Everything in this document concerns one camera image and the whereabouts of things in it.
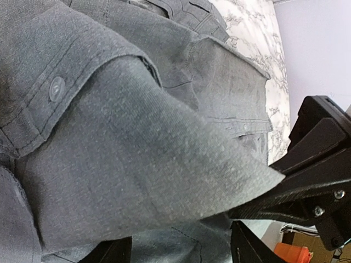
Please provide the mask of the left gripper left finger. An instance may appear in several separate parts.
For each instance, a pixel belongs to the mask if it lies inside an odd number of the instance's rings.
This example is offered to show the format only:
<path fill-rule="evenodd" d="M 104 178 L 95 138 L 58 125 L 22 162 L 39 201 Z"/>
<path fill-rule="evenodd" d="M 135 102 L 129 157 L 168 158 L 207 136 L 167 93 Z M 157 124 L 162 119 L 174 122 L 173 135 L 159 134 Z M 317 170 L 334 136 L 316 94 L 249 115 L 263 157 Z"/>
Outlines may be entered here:
<path fill-rule="evenodd" d="M 86 256 L 86 263 L 130 263 L 131 250 L 131 237 L 104 241 Z"/>

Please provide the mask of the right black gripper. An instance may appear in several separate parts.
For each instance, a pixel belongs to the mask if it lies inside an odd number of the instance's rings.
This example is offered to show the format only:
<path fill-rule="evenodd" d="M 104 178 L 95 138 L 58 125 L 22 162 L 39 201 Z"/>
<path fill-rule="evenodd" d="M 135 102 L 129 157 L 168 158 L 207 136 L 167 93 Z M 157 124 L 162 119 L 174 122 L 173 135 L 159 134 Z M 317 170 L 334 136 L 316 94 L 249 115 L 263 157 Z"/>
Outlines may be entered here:
<path fill-rule="evenodd" d="M 284 175 L 350 148 L 350 115 L 327 96 L 307 96 L 289 136 L 288 152 L 270 165 Z M 350 243 L 350 179 L 289 178 L 228 212 L 232 219 L 270 219 L 315 226 L 327 250 Z"/>

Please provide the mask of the grey button shirt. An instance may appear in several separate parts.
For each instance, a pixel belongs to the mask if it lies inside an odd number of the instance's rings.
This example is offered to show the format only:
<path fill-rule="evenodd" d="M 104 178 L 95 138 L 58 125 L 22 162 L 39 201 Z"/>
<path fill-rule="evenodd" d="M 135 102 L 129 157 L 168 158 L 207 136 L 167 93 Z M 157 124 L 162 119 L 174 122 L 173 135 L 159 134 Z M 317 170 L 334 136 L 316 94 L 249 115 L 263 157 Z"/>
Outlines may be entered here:
<path fill-rule="evenodd" d="M 276 186 L 269 75 L 210 1 L 1 1 L 1 262 L 231 262 Z"/>

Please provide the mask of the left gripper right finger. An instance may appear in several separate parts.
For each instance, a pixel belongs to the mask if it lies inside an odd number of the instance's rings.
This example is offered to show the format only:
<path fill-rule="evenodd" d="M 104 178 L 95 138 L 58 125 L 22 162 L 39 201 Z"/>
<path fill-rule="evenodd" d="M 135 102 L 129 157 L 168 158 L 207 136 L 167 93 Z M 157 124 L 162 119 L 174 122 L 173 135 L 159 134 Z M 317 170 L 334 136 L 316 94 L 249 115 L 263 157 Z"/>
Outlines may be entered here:
<path fill-rule="evenodd" d="M 231 224 L 230 246 L 233 263 L 282 263 L 242 221 Z"/>

